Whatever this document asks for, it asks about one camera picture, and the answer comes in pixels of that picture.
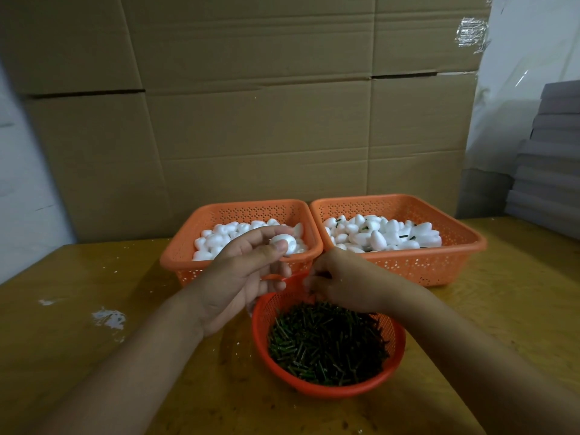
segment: basket rim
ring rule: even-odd
[[[268,349],[262,344],[259,339],[259,317],[261,317],[264,308],[268,302],[276,295],[276,293],[268,293],[259,298],[254,311],[252,314],[252,337],[254,344],[260,354],[262,360],[264,360],[266,366],[271,370],[271,372],[276,375],[279,379],[285,381],[287,384],[293,388],[299,390],[300,392],[318,397],[318,398],[346,398],[352,397],[354,395],[363,394],[376,388],[385,380],[387,380],[391,375],[397,370],[401,364],[403,355],[405,354],[405,347],[407,342],[407,335],[405,329],[400,325],[395,319],[385,314],[378,313],[388,319],[393,324],[393,330],[395,332],[395,353],[389,357],[389,365],[386,369],[381,371],[371,379],[364,382],[357,383],[356,385],[350,386],[323,386],[315,385],[314,383],[309,383],[306,380],[301,380],[298,377],[290,374],[283,370],[268,354]]]
[[[318,227],[320,237],[322,239],[324,245],[324,251],[327,252],[332,248],[336,247],[330,237],[328,235],[323,235],[322,232],[326,232],[324,228],[324,220],[320,219],[317,210],[321,208],[322,205],[332,203],[332,202],[342,202],[342,201],[357,201],[357,200],[365,200],[368,198],[384,198],[384,197],[405,197],[405,198],[412,198],[417,202],[428,206],[429,208],[437,211],[440,215],[447,218],[452,224],[456,227],[459,227],[463,231],[468,231],[469,233],[473,234],[476,237],[476,240],[467,244],[455,244],[451,246],[440,246],[440,247],[431,247],[426,249],[410,249],[410,250],[387,250],[384,252],[373,252],[373,253],[361,253],[361,255],[365,259],[396,259],[396,258],[409,258],[409,257],[428,257],[433,255],[440,255],[442,253],[475,253],[481,252],[487,248],[487,240],[485,237],[480,234],[479,232],[475,231],[471,227],[463,224],[461,221],[453,218],[450,215],[447,215],[445,212],[441,211],[440,209],[436,208],[433,205],[430,205],[425,200],[416,197],[410,194],[381,194],[381,195],[358,195],[357,197],[335,197],[335,198],[321,198],[318,200],[314,200],[310,203],[310,211],[314,217],[314,222]]]
[[[312,233],[314,236],[314,247],[313,248],[307,250],[304,253],[297,253],[297,254],[291,255],[289,257],[283,257],[280,261],[283,261],[283,262],[286,262],[289,264],[298,263],[298,262],[303,262],[303,261],[308,261],[308,260],[314,260],[321,253],[323,253],[324,245],[323,245],[322,237],[321,237],[320,232],[318,230],[318,227],[316,225],[316,221],[312,215],[312,211],[310,210],[308,203],[306,203],[305,201],[293,199],[293,198],[285,198],[285,199],[277,199],[277,200],[256,200],[256,201],[236,201],[236,202],[228,202],[228,203],[212,203],[212,204],[208,204],[208,205],[201,206],[201,207],[197,208],[195,211],[193,211],[193,213],[182,224],[182,226],[179,228],[178,232],[173,236],[173,238],[171,239],[171,241],[169,242],[169,244],[167,245],[167,247],[165,248],[165,250],[161,254],[161,257],[159,258],[159,263],[161,264],[161,267],[163,267],[165,270],[171,270],[171,271],[204,270],[207,268],[208,265],[210,265],[213,262],[213,260],[177,261],[177,260],[172,259],[171,256],[169,255],[169,251],[170,251],[170,249],[173,248],[174,245],[176,245],[179,242],[183,242],[187,239],[188,233],[185,232],[185,227],[186,227],[186,225],[191,223],[192,220],[195,219],[196,215],[200,214],[200,212],[211,210],[213,208],[219,208],[223,205],[239,205],[239,204],[259,205],[259,204],[266,204],[266,203],[272,204],[275,202],[292,203],[292,204],[296,204],[298,206],[302,206],[302,208],[304,209],[304,216],[306,216],[308,218],[308,222],[313,227]]]

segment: white paint patch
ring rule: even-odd
[[[95,321],[95,325],[97,325],[97,327],[105,325],[106,327],[113,329],[125,328],[123,324],[127,320],[127,317],[120,311],[105,310],[105,307],[101,307],[100,311],[93,313],[92,316],[93,321]]]

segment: pile of white foam eggs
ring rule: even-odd
[[[329,218],[324,227],[334,245],[355,253],[441,246],[441,236],[431,223],[417,225],[411,220],[402,222],[358,214],[350,220],[344,215]]]
[[[268,221],[253,220],[251,223],[232,221],[228,224],[216,224],[213,229],[203,230],[201,236],[194,241],[197,251],[193,254],[192,261],[212,260],[231,240],[250,230],[264,226],[280,226],[280,223],[273,218]],[[276,235],[270,241],[286,240],[288,242],[286,256],[293,255],[294,253],[303,253],[308,250],[308,246],[302,240],[303,234],[304,228],[302,223],[298,223],[294,226],[293,235]]]

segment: perforated basket wall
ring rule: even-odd
[[[372,379],[352,386],[320,386],[294,377],[280,368],[268,354],[268,333],[279,314],[278,311],[283,313],[295,304],[314,302],[314,298],[308,296],[301,288],[300,278],[296,281],[287,281],[287,285],[284,292],[262,296],[252,316],[252,332],[258,353],[266,363],[266,366],[276,376],[307,395],[320,398],[344,398],[367,392],[379,386],[394,373],[401,363],[405,351],[405,330],[391,318],[382,314],[378,314],[376,317],[379,319],[379,326],[382,328],[382,336],[388,342],[386,350],[389,358],[383,363],[383,371]]]
[[[321,233],[324,250],[334,247],[324,229],[324,220],[330,217],[344,214],[350,219],[360,213],[384,216],[389,220],[412,220],[417,224],[431,222],[441,234],[442,247],[360,254],[367,261],[425,287],[453,282],[469,255],[487,246],[485,238],[475,230],[411,195],[326,198],[312,202],[310,210]]]
[[[199,208],[179,229],[161,255],[161,266],[174,271],[181,284],[186,285],[211,263],[192,261],[196,251],[193,242],[199,238],[202,230],[213,229],[216,224],[228,224],[232,221],[250,223],[252,220],[267,221],[270,218],[288,226],[302,223],[302,238],[308,251],[282,260],[290,265],[292,272],[309,269],[313,260],[323,251],[322,240],[308,205],[301,200],[290,199],[220,203]]]

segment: clear packing tape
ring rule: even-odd
[[[465,17],[459,23],[455,42],[459,47],[477,46],[474,53],[482,53],[488,46],[486,20],[482,18]]]

